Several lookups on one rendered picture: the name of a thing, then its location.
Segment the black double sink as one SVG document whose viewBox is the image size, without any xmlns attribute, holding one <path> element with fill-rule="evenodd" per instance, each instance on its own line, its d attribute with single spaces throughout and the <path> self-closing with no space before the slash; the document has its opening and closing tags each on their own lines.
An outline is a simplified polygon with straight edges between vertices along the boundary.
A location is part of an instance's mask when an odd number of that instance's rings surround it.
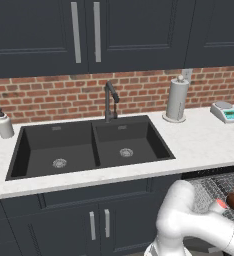
<svg viewBox="0 0 234 256">
<path fill-rule="evenodd" d="M 8 181 L 171 160 L 173 153 L 146 115 L 23 126 Z"/>
</svg>

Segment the dark base cupboard door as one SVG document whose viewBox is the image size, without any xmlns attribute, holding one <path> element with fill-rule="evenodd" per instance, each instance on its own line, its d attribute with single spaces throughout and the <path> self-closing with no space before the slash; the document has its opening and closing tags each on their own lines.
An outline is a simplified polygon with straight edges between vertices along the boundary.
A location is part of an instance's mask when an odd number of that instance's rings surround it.
<svg viewBox="0 0 234 256">
<path fill-rule="evenodd" d="M 22 256 L 100 256 L 98 208 L 95 205 L 55 209 L 10 219 Z M 95 214 L 91 239 L 89 212 Z"/>
<path fill-rule="evenodd" d="M 144 252 L 156 236 L 156 218 L 161 200 L 155 195 L 136 196 L 101 203 L 102 256 L 125 256 Z M 110 211 L 110 237 L 105 236 L 105 213 Z"/>
</svg>

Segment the dark panel under sink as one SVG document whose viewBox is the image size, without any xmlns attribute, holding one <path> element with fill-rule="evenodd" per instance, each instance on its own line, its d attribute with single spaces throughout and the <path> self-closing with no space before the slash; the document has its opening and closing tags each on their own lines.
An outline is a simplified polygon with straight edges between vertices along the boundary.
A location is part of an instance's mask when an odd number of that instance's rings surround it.
<svg viewBox="0 0 234 256">
<path fill-rule="evenodd" d="M 40 200 L 45 208 L 56 205 L 76 204 L 82 201 L 103 199 L 115 196 L 128 196 L 136 193 L 147 193 L 150 181 L 139 179 L 84 188 L 68 189 L 43 193 Z"/>
</svg>

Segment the white soap dispenser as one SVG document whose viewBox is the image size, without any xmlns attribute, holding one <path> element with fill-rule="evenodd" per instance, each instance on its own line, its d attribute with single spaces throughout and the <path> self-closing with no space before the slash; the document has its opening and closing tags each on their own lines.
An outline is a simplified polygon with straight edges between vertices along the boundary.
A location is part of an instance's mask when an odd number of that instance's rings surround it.
<svg viewBox="0 0 234 256">
<path fill-rule="evenodd" d="M 2 109 L 0 109 L 0 136 L 3 139 L 8 139 L 14 136 L 11 119 L 2 111 Z"/>
</svg>

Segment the black sink tap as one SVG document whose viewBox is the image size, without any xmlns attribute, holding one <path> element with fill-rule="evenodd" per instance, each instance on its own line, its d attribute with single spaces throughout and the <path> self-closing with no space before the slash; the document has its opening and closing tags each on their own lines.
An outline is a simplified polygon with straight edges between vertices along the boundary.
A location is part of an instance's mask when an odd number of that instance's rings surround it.
<svg viewBox="0 0 234 256">
<path fill-rule="evenodd" d="M 117 110 L 114 110 L 114 112 L 110 111 L 110 95 L 112 95 L 113 97 L 114 104 L 117 104 L 119 102 L 119 96 L 110 81 L 106 83 L 104 89 L 105 89 L 105 121 L 109 123 L 112 119 L 116 119 L 118 117 Z"/>
</svg>

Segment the red and white cup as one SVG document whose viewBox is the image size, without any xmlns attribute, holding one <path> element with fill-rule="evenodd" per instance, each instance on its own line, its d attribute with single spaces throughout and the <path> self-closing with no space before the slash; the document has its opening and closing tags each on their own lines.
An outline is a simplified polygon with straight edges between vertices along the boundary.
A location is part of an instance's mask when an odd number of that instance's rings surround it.
<svg viewBox="0 0 234 256">
<path fill-rule="evenodd" d="M 228 208 L 226 203 L 224 201 L 222 201 L 221 199 L 216 199 L 216 201 L 217 201 L 218 205 L 221 206 L 222 208 L 224 208 L 224 209 Z"/>
</svg>

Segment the black dishwasher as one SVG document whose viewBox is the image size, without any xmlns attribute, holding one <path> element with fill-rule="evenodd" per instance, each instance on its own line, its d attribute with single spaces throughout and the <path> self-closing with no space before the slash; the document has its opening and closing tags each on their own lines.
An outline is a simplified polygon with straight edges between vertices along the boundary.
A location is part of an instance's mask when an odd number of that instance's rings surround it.
<svg viewBox="0 0 234 256">
<path fill-rule="evenodd" d="M 210 177 L 222 174 L 229 174 L 234 173 L 234 165 L 233 166 L 226 166 L 226 167 L 217 167 L 213 169 L 204 169 L 204 170 L 197 170 L 194 172 L 184 173 L 181 176 L 182 180 L 186 180 L 189 182 L 190 179 L 196 178 L 203 178 L 203 177 Z M 227 209 L 223 216 L 234 221 L 234 210 Z M 199 238 L 195 237 L 186 237 L 184 240 L 185 246 L 188 248 L 189 251 L 196 251 L 201 253 L 215 253 L 221 252 L 220 249 L 214 247 L 213 245 L 203 241 Z"/>
</svg>

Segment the white wall outlet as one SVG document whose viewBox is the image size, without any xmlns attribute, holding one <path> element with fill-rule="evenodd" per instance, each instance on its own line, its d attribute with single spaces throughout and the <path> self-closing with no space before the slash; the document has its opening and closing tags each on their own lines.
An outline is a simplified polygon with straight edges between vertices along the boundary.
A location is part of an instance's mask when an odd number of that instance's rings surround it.
<svg viewBox="0 0 234 256">
<path fill-rule="evenodd" d="M 183 77 L 184 77 L 188 82 L 191 82 L 192 71 L 193 71 L 192 68 L 190 68 L 190 69 L 183 69 L 183 70 L 182 70 L 182 75 L 183 75 Z"/>
</svg>

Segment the paper towel roll holder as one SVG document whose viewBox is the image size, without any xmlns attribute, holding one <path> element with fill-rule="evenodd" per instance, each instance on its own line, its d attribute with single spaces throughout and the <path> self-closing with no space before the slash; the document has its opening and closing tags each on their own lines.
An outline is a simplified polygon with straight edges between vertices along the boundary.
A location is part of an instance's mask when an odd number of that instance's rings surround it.
<svg viewBox="0 0 234 256">
<path fill-rule="evenodd" d="M 167 108 L 162 114 L 166 121 L 181 123 L 186 120 L 184 109 L 188 88 L 189 82 L 182 75 L 171 80 Z"/>
</svg>

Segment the dark wall cupboard door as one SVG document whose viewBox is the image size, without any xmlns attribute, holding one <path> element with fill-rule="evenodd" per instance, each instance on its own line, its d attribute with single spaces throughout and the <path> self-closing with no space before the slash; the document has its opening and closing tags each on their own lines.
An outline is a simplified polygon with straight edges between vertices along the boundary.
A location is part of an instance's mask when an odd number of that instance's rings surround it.
<svg viewBox="0 0 234 256">
<path fill-rule="evenodd" d="M 81 64 L 75 61 L 71 2 L 78 4 Z M 0 78 L 87 71 L 84 0 L 0 0 Z"/>
<path fill-rule="evenodd" d="M 185 67 L 234 66 L 234 0 L 195 0 Z"/>
<path fill-rule="evenodd" d="M 100 2 L 101 62 L 93 2 Z M 85 0 L 91 73 L 182 69 L 195 0 Z"/>
</svg>

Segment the grey kitchen scale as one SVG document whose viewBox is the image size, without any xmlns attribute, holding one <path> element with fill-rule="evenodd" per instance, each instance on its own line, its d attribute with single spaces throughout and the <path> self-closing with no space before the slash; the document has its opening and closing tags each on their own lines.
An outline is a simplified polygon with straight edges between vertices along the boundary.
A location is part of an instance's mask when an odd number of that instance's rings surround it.
<svg viewBox="0 0 234 256">
<path fill-rule="evenodd" d="M 213 103 L 210 112 L 225 124 L 234 123 L 234 107 L 228 102 L 218 101 Z"/>
</svg>

